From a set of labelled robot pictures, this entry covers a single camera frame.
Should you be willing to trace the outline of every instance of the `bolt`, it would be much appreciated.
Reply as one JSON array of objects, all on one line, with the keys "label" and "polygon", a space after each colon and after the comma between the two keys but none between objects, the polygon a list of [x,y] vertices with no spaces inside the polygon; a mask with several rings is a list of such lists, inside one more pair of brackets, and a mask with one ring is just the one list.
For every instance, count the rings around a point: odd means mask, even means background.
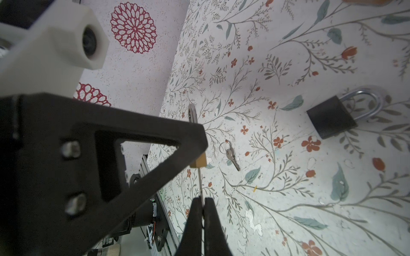
[{"label": "bolt", "polygon": [[65,212],[70,215],[77,215],[85,209],[87,199],[84,193],[71,197],[67,204]]},{"label": "bolt", "polygon": [[81,154],[80,143],[76,140],[64,143],[61,146],[61,153],[65,158],[78,158]]}]

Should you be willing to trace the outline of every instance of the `silver key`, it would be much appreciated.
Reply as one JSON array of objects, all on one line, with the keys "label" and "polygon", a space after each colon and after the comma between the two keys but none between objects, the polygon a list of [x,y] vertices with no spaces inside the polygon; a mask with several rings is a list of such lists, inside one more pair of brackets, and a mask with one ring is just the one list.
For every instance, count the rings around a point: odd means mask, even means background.
[{"label": "silver key", "polygon": [[235,157],[233,156],[231,149],[226,150],[226,157],[228,157],[228,159],[232,161],[233,165],[235,165],[235,168],[239,172],[241,170],[241,168],[239,168],[238,163],[235,161]]}]

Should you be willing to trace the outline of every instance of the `leaf pattern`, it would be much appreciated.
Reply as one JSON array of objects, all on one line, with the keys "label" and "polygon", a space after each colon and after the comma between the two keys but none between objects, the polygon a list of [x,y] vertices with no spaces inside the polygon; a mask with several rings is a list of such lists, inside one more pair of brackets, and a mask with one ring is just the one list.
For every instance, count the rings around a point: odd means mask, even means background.
[{"label": "leaf pattern", "polygon": [[[215,199],[233,255],[344,256],[357,244],[404,256],[408,3],[278,1],[192,0],[159,115],[186,121],[187,106],[196,106],[210,163],[201,169],[203,194]],[[367,84],[387,90],[382,111],[319,138],[306,110]],[[363,95],[344,103],[352,116],[376,107]],[[240,172],[219,151],[225,141]],[[174,151],[151,145],[148,166]],[[188,167],[159,191],[180,238],[198,182]]]}]

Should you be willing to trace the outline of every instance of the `black padlock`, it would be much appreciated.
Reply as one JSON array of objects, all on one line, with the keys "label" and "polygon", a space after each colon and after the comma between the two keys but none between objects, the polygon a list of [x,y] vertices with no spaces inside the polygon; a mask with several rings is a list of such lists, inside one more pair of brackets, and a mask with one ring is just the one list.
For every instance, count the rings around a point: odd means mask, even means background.
[{"label": "black padlock", "polygon": [[[353,118],[342,102],[359,94],[368,94],[372,96],[376,102],[376,107],[370,112]],[[380,112],[380,110],[382,110],[383,103],[383,97],[379,92],[372,89],[357,89],[349,92],[341,98],[333,96],[319,105],[309,109],[307,114],[312,121],[313,126],[319,133],[319,136],[322,139],[326,139],[333,135],[357,127],[357,120],[362,118],[367,119],[376,115]]]}]

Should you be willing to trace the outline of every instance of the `red mandala pattern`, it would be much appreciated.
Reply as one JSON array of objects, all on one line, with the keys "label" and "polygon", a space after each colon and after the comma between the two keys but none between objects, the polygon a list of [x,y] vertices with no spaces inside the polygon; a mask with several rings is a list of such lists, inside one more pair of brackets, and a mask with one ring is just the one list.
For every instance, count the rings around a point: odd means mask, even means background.
[{"label": "red mandala pattern", "polygon": [[78,83],[73,98],[98,105],[111,106],[107,97],[89,84]]},{"label": "red mandala pattern", "polygon": [[157,37],[157,28],[150,14],[129,2],[114,8],[111,13],[111,31],[122,46],[134,53],[149,52]]}]

